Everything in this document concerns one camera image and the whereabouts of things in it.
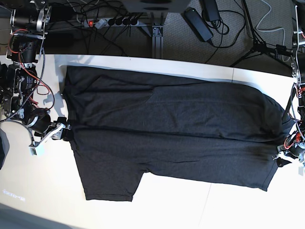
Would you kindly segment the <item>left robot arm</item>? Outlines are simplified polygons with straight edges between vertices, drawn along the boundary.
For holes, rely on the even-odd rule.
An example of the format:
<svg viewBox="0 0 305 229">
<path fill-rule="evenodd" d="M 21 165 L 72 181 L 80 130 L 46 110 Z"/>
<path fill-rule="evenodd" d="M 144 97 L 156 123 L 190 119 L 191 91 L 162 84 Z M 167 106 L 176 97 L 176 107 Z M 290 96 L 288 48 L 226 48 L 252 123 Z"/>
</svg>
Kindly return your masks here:
<svg viewBox="0 0 305 229">
<path fill-rule="evenodd" d="M 301 49 L 305 47 L 305 2 L 292 1 L 292 55 L 291 67 L 294 83 L 290 92 L 288 104 L 283 118 L 291 116 L 296 130 L 289 134 L 284 143 L 277 147 L 277 154 L 273 156 L 279 167 L 289 163 L 298 166 L 299 174 L 305 174 L 305 54 Z"/>
</svg>

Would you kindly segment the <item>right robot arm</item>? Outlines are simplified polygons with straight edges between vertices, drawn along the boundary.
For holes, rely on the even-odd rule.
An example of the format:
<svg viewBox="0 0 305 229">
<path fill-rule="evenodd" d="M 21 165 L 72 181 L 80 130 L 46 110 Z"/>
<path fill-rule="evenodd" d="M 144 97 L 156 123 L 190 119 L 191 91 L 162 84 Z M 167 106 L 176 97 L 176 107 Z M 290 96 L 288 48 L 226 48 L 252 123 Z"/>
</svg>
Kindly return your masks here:
<svg viewBox="0 0 305 229">
<path fill-rule="evenodd" d="M 2 0 L 0 5 L 11 12 L 6 58 L 12 61 L 0 66 L 0 108 L 5 115 L 1 122 L 24 126 L 30 134 L 31 149 L 50 138 L 68 141 L 71 126 L 67 119 L 59 117 L 53 122 L 50 108 L 38 107 L 33 99 L 40 86 L 52 93 L 35 66 L 45 57 L 43 43 L 52 7 L 46 0 Z"/>
</svg>

